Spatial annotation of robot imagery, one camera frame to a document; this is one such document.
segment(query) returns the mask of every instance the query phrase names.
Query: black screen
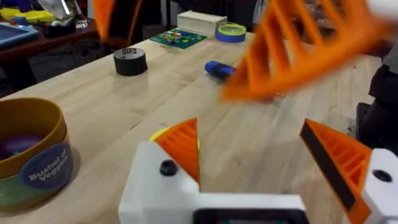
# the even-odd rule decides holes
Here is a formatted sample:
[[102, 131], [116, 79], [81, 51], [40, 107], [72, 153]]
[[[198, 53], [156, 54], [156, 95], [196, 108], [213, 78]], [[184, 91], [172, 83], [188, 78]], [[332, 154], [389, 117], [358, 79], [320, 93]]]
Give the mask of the black screen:
[[203, 208], [193, 213], [194, 224], [309, 224], [298, 209]]

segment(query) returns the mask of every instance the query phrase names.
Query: blue oval label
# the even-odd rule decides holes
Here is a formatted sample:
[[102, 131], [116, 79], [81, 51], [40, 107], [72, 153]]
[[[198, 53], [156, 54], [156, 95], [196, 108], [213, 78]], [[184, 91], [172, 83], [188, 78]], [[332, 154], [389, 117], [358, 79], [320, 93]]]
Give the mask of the blue oval label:
[[53, 190], [70, 179], [73, 158], [70, 146], [61, 142], [31, 158], [21, 169], [20, 177], [29, 187]]

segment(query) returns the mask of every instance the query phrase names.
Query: green circuit board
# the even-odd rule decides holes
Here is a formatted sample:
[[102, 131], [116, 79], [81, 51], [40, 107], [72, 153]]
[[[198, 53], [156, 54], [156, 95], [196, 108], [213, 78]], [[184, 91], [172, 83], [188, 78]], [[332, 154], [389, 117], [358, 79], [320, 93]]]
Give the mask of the green circuit board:
[[205, 40], [207, 36], [194, 34], [179, 29], [172, 29], [166, 31], [163, 34], [151, 37], [150, 40], [161, 44], [169, 45], [172, 47], [178, 47], [180, 49], [186, 49], [198, 42]]

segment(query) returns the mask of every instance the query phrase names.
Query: black stripe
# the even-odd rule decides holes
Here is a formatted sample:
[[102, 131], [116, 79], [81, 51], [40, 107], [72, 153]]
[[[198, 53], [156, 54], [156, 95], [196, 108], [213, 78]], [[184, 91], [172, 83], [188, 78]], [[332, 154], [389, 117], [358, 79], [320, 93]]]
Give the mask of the black stripe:
[[300, 135], [344, 207], [347, 211], [350, 211], [355, 203], [355, 197], [307, 123], [304, 123]]
[[114, 8], [109, 25], [109, 35], [111, 37], [121, 37], [127, 39], [137, 0], [115, 0]]

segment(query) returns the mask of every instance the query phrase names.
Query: roll of green tape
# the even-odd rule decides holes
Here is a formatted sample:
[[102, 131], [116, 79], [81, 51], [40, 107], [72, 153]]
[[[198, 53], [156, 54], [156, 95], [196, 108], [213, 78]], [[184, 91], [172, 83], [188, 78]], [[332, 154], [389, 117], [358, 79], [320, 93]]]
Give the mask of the roll of green tape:
[[225, 22], [220, 24], [218, 32], [224, 35], [244, 35], [246, 27], [233, 22]]

